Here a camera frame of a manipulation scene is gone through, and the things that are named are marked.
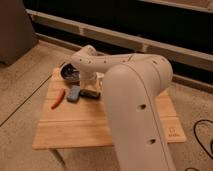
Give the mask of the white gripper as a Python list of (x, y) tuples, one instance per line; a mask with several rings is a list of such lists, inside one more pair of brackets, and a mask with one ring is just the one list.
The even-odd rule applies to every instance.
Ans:
[(87, 90), (98, 90), (99, 82), (95, 72), (80, 72), (80, 87)]

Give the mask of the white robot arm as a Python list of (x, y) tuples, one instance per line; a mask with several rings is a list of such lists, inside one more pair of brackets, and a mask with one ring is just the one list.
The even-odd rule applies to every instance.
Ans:
[(156, 107), (172, 80), (169, 61), (156, 54), (99, 56), (90, 45), (70, 61), (83, 84), (104, 75), (102, 97), (121, 171), (176, 171)]

